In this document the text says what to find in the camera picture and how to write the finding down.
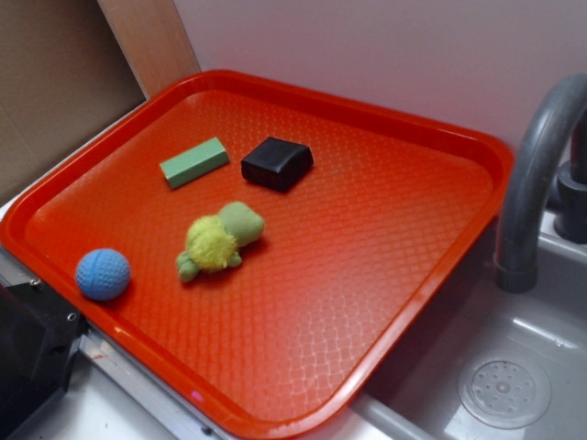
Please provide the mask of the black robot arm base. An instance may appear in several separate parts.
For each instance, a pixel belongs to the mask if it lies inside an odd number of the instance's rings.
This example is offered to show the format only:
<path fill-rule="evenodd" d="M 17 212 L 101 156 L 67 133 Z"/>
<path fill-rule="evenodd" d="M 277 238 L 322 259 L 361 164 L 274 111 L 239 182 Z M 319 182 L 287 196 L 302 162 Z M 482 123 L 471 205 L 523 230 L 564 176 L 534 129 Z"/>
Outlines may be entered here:
<path fill-rule="evenodd" d="M 69 388 L 84 320 L 49 285 L 1 288 L 1 437 L 13 439 Z"/>

